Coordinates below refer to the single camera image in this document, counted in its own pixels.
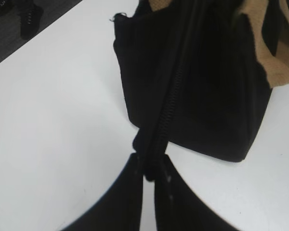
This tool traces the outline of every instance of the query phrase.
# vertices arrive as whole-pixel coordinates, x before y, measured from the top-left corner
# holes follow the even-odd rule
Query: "fabric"
[[[105,195],[62,231],[139,231],[143,179],[139,155],[131,154]]]
[[[161,165],[154,189],[158,231],[238,231],[197,197],[167,155]]]
[[[12,0],[19,13],[25,13],[33,8],[33,0]]]
[[[254,34],[257,60],[264,67],[267,81],[273,88],[289,83],[289,2],[287,3],[286,0],[271,1],[278,1],[284,21],[275,56],[271,54],[262,36],[269,0],[244,0],[236,17],[242,13],[248,16]],[[152,11],[166,8],[170,2],[171,0],[149,0]]]
[[[148,114],[161,94],[173,45],[168,44],[184,0],[153,12],[140,1],[132,18],[115,22],[114,48],[130,121],[146,126]],[[253,33],[246,15],[233,24],[237,0],[210,1],[195,44],[191,65],[176,108],[169,140],[222,160],[242,161],[259,130],[272,90],[257,62]],[[265,38],[275,53],[279,30],[264,21]],[[275,26],[280,28],[282,21]]]
[[[161,10],[171,3],[172,0],[149,0],[152,11]]]

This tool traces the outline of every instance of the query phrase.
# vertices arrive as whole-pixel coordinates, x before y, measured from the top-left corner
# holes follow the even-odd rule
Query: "carpet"
[[[82,0],[34,0],[44,9],[40,29],[48,27]],[[0,63],[27,41],[20,38],[20,17],[14,7],[7,15],[0,17]]]

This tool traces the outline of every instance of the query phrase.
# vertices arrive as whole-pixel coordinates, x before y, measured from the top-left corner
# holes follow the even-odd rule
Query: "bag strap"
[[[238,14],[249,18],[255,39],[255,50],[258,62],[267,74],[270,87],[289,83],[289,8],[286,0],[278,0],[284,22],[282,24],[275,56],[271,54],[262,36],[263,22],[269,0],[245,0],[238,9]]]
[[[158,11],[169,6],[172,0],[149,0],[152,11]]]

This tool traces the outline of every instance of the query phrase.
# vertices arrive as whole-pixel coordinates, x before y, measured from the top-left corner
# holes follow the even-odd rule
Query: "zipper teeth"
[[[183,70],[184,70],[184,67],[183,65],[181,65],[178,68],[178,71],[175,75],[173,86],[169,94],[169,98],[159,118],[160,123],[157,129],[158,136],[157,136],[156,142],[154,144],[154,149],[153,149],[153,155],[156,157],[157,157],[157,154],[159,154],[160,152],[164,152],[164,148],[165,148],[164,145],[165,143],[167,143],[165,141],[168,141],[170,123],[173,119],[173,114],[175,112],[177,98],[178,98],[178,94],[180,91],[181,82],[183,79]]]

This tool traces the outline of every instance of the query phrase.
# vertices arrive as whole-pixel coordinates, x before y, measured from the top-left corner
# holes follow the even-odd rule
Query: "black shoe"
[[[12,8],[11,0],[0,0],[0,17],[6,15]]]
[[[21,27],[20,37],[28,40],[35,36],[39,30],[40,18],[42,17],[44,10],[34,5],[33,8],[25,13],[20,13]]]

